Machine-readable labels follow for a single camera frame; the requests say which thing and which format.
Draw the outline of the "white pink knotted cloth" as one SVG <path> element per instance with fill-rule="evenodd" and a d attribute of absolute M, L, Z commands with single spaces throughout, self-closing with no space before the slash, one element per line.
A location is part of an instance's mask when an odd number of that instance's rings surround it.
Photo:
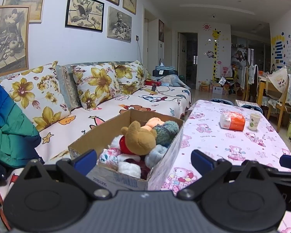
<path fill-rule="evenodd" d="M 118 159 L 121 155 L 121 150 L 118 148 L 104 149 L 98 158 L 98 163 L 104 167 L 118 170 Z"/>

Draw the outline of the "white fluffy sock ball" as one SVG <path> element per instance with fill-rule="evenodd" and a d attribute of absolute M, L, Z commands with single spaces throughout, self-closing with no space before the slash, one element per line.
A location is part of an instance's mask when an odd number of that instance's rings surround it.
<path fill-rule="evenodd" d="M 141 178 L 141 168 L 135 163 L 129 162 L 119 162 L 118 163 L 118 172 L 131 176 L 133 178 Z"/>

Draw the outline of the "green knit hat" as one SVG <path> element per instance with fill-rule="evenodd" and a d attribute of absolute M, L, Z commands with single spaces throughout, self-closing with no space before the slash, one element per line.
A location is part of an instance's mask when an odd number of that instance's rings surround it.
<path fill-rule="evenodd" d="M 174 121 L 167 121 L 153 128 L 157 132 L 156 143 L 168 148 L 179 132 L 179 126 Z"/>

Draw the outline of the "light blue fuzzy sock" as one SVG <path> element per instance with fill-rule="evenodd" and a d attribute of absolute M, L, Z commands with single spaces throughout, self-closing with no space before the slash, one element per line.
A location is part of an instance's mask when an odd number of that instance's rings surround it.
<path fill-rule="evenodd" d="M 145 165 L 152 169 L 157 165 L 157 163 L 165 156 L 167 148 L 162 145 L 156 145 L 149 154 L 145 156 Z"/>

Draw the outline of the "brown red strawberry plush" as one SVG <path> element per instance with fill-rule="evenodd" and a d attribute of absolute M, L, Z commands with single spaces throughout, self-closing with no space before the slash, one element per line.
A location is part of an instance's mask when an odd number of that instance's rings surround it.
<path fill-rule="evenodd" d="M 157 145 L 157 132 L 141 127 L 138 121 L 133 121 L 128 127 L 122 127 L 121 133 L 125 138 L 127 149 L 136 155 L 144 156 L 150 153 Z"/>

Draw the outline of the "orange fleece sock ball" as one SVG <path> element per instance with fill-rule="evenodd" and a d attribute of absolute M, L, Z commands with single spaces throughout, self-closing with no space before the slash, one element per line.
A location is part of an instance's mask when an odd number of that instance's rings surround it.
<path fill-rule="evenodd" d="M 150 127 L 151 129 L 153 127 L 155 127 L 156 125 L 163 125 L 165 122 L 162 121 L 160 118 L 158 117 L 153 117 L 151 119 L 149 119 L 146 123 L 146 126 Z"/>

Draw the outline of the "white fluffy pompom ball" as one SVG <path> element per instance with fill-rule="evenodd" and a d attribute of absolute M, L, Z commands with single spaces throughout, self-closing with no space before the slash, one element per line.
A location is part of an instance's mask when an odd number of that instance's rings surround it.
<path fill-rule="evenodd" d="M 123 136 L 122 135 L 119 135 L 119 136 L 116 136 L 113 140 L 112 140 L 112 142 L 111 142 L 111 144 L 110 144 L 110 148 L 117 148 L 117 149 L 120 149 L 120 140 L 121 140 L 121 138 L 122 138 Z"/>

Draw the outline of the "cartoon sofa cover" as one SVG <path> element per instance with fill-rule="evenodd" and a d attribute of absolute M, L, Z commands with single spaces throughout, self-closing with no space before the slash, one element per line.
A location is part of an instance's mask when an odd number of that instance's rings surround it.
<path fill-rule="evenodd" d="M 98 105 L 94 110 L 76 108 L 68 117 L 40 132 L 42 138 L 36 148 L 45 163 L 55 157 L 69 156 L 68 146 L 109 119 L 128 110 L 152 111 L 180 118 L 189 109 L 191 91 L 183 87 L 159 86 L 155 93 L 146 86 L 132 95 L 120 95 Z"/>

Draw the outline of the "pink cartoon tablecloth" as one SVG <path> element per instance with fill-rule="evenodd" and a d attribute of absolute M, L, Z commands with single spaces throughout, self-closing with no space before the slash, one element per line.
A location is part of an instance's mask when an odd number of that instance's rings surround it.
<path fill-rule="evenodd" d="M 214 160 L 224 158 L 231 162 L 233 165 L 241 165 L 245 160 L 256 160 L 269 167 L 277 168 L 278 170 L 288 171 L 286 168 L 280 166 L 279 158 L 282 155 L 291 155 L 285 142 L 281 139 L 280 135 L 275 131 L 273 126 L 266 120 L 261 113 L 241 107 L 233 107 L 230 105 L 209 102 L 206 100 L 198 100 L 193 107 L 193 111 L 188 117 L 184 125 L 183 138 L 180 143 L 180 151 L 173 163 L 170 173 L 162 186 L 164 190 L 172 190 L 177 194 L 182 188 L 194 183 L 201 178 L 201 173 L 196 171 L 191 164 L 191 153 L 193 150 L 198 149 Z M 222 129 L 219 121 L 222 113 L 227 112 L 241 113 L 246 120 L 243 131 L 234 131 Z M 249 118 L 252 113 L 261 117 L 256 131 L 248 128 Z M 216 189 L 218 192 L 214 193 L 211 201 L 219 201 L 230 198 L 230 196 L 223 195 L 222 191 Z M 252 193 L 244 191 L 241 193 L 241 198 L 234 199 L 235 195 L 227 201 L 224 201 L 216 212 L 219 215 L 227 216 L 231 219 L 232 223 L 238 223 L 239 220 L 233 215 L 238 215 L 245 212 L 245 210 L 236 210 L 231 205 L 255 205 L 249 203 L 249 198 Z M 223 211 L 227 207 L 232 209 L 232 214 L 229 215 Z M 172 219 L 169 226 L 176 232 L 193 232 L 193 230 L 185 230 L 187 226 L 193 226 L 196 216 L 184 209 L 180 212 L 179 216 Z M 280 232 L 291 232 L 291 212 L 287 212 L 279 227 Z"/>

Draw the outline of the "cardboard box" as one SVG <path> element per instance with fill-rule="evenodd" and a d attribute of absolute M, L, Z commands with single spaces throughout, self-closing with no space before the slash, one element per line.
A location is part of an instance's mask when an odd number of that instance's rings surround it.
<path fill-rule="evenodd" d="M 131 176 L 119 173 L 104 167 L 98 163 L 98 158 L 104 149 L 109 149 L 112 140 L 119 135 L 122 135 L 121 128 L 128 127 L 133 121 L 138 121 L 141 127 L 152 130 L 146 126 L 149 119 L 158 117 L 162 121 L 174 121 L 179 126 L 179 132 L 173 139 L 171 145 L 167 148 L 165 156 L 157 163 L 155 167 L 150 169 L 147 180 L 137 179 Z M 183 120 L 178 118 L 162 115 L 152 111 L 128 110 L 124 113 L 100 124 L 92 130 L 85 133 L 75 142 L 69 145 L 68 150 L 72 159 L 86 153 L 90 149 L 94 149 L 97 153 L 97 164 L 86 176 L 98 185 L 109 189 L 110 191 L 117 191 L 120 189 L 130 190 L 160 190 L 167 179 L 169 171 L 176 160 L 180 150 L 180 143 L 183 137 Z M 125 162 L 127 159 L 134 159 L 135 161 L 145 161 L 145 156 L 139 156 L 131 153 L 126 145 L 124 136 L 120 140 L 121 155 L 117 157 L 118 163 Z"/>

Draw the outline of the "orange tissue package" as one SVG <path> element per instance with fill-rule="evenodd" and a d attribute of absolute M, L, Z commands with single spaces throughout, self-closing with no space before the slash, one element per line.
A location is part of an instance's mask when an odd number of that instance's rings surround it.
<path fill-rule="evenodd" d="M 245 127 L 245 117 L 234 111 L 227 111 L 221 114 L 220 127 L 223 129 L 243 131 Z"/>

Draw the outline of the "white paper cup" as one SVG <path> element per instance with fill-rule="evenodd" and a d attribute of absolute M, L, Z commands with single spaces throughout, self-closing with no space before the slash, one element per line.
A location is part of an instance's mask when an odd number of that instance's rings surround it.
<path fill-rule="evenodd" d="M 261 116 L 259 114 L 252 113 L 250 115 L 250 120 L 249 120 L 249 129 L 252 131 L 256 131 L 258 129 L 258 125 L 260 122 Z"/>

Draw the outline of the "wooden chair with covers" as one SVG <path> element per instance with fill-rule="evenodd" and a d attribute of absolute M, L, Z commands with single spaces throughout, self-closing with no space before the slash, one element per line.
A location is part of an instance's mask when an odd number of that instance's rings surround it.
<path fill-rule="evenodd" d="M 256 99 L 259 106 L 262 105 L 264 94 L 270 98 L 267 102 L 267 119 L 272 111 L 277 113 L 279 116 L 276 131 L 280 131 L 283 114 L 291 109 L 291 72 L 284 67 L 272 74 L 260 75 Z"/>

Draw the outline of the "teal blue jacket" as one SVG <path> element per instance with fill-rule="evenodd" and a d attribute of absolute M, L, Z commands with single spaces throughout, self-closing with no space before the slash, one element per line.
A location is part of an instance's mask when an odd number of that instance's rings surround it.
<path fill-rule="evenodd" d="M 40 143 L 35 126 L 0 86 L 0 181 L 32 159 L 43 162 L 36 151 Z"/>

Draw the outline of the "floral sofa cushion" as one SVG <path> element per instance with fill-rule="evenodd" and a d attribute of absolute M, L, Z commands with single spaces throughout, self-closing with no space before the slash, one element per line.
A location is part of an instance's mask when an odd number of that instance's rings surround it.
<path fill-rule="evenodd" d="M 26 70 L 0 81 L 0 85 L 42 131 L 68 117 L 70 111 L 60 92 L 55 68 L 57 61 Z"/>

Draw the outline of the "framed mouse drawing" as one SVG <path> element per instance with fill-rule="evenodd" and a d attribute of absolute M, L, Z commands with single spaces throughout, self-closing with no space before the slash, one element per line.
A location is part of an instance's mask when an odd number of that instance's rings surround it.
<path fill-rule="evenodd" d="M 65 27 L 103 32 L 104 3 L 98 0 L 68 0 Z"/>

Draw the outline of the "giraffe height wall sticker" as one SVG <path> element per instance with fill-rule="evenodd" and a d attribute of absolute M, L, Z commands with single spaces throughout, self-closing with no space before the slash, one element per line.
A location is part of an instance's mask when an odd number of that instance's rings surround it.
<path fill-rule="evenodd" d="M 208 38 L 207 44 L 210 45 L 209 50 L 206 55 L 209 59 L 212 59 L 212 82 L 216 82 L 219 78 L 218 73 L 218 54 L 219 54 L 219 39 L 221 36 L 221 31 L 215 28 L 212 30 L 211 37 Z"/>

